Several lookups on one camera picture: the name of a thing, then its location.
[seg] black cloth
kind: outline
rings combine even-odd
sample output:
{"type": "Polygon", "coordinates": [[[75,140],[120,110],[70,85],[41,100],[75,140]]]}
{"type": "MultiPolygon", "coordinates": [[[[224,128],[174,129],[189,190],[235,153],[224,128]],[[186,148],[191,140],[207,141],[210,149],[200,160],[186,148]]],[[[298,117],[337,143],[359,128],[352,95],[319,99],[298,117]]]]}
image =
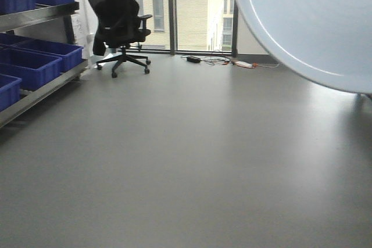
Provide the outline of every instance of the black cloth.
{"type": "MultiPolygon", "coordinates": [[[[104,26],[113,26],[116,24],[124,15],[131,18],[133,23],[133,34],[138,31],[141,20],[138,18],[138,12],[140,6],[136,0],[105,0],[97,4],[94,8],[95,13],[99,18],[98,29],[95,34],[93,43],[93,54],[104,55],[106,52],[105,41],[100,38],[100,34],[104,32],[104,26]]],[[[125,34],[128,31],[128,25],[124,22],[120,26],[116,35],[125,34]]]]}

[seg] wall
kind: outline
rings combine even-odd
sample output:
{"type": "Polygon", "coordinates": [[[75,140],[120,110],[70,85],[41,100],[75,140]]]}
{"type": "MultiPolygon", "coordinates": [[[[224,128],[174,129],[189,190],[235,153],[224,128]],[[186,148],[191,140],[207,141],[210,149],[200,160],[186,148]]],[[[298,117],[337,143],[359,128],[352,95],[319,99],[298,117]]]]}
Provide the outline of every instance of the wall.
{"type": "Polygon", "coordinates": [[[267,52],[257,42],[248,26],[245,23],[243,15],[238,15],[238,39],[237,49],[240,55],[242,54],[254,54],[254,55],[266,55],[267,52]]]}

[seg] building exterior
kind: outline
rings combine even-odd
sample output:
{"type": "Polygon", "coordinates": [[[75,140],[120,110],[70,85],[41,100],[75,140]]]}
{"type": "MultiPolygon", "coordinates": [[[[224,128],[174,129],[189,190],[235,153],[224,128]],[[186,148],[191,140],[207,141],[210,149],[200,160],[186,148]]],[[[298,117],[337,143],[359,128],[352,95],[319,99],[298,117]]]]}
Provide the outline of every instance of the building exterior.
{"type": "MultiPolygon", "coordinates": [[[[168,0],[137,0],[151,36],[144,48],[169,49],[168,0]]],[[[177,0],[177,45],[181,51],[231,51],[234,0],[177,0]]]]}

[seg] white disc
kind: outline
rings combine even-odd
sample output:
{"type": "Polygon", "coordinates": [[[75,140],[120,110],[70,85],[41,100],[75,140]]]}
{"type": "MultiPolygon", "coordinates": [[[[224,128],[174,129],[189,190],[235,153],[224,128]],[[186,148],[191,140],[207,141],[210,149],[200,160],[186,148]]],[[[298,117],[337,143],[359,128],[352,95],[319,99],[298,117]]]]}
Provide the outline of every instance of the white disc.
{"type": "Polygon", "coordinates": [[[265,49],[318,84],[372,93],[372,0],[237,0],[265,49]]]}

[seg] black office chair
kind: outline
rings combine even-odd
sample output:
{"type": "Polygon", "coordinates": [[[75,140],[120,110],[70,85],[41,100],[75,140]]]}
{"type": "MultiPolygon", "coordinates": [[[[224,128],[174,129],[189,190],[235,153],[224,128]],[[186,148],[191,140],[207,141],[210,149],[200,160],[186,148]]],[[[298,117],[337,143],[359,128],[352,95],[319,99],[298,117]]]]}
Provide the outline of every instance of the black office chair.
{"type": "Polygon", "coordinates": [[[117,61],[112,67],[112,77],[116,78],[115,70],[126,61],[145,67],[145,74],[150,73],[148,65],[151,61],[147,56],[128,55],[126,50],[131,43],[145,42],[151,31],[146,29],[146,21],[152,15],[138,16],[139,6],[135,0],[88,0],[98,18],[98,29],[94,38],[93,53],[104,55],[105,44],[116,51],[120,48],[121,55],[103,59],[98,62],[97,69],[101,70],[101,63],[117,61]]]}

